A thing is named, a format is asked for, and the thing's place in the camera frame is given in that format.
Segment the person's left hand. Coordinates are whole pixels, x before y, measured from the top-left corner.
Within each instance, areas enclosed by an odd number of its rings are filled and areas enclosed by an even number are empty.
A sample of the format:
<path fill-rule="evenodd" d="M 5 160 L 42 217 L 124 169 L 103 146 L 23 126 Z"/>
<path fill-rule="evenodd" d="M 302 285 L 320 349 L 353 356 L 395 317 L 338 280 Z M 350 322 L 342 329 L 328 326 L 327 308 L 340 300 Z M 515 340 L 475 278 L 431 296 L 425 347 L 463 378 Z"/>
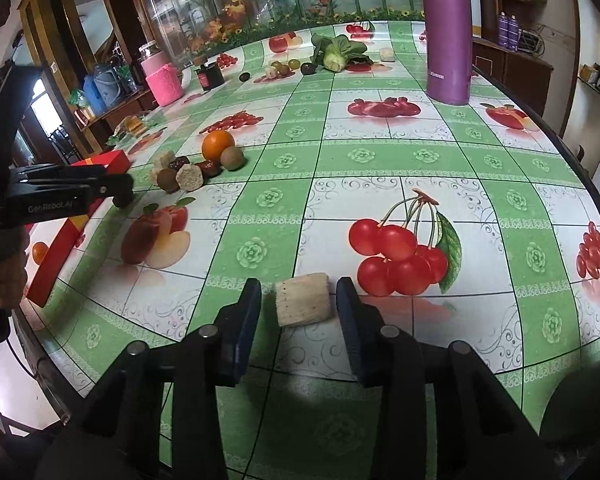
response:
<path fill-rule="evenodd" d="M 20 304 L 28 279 L 26 249 L 29 243 L 27 229 L 21 228 L 17 251 L 0 262 L 0 308 L 2 310 L 14 310 Z"/>

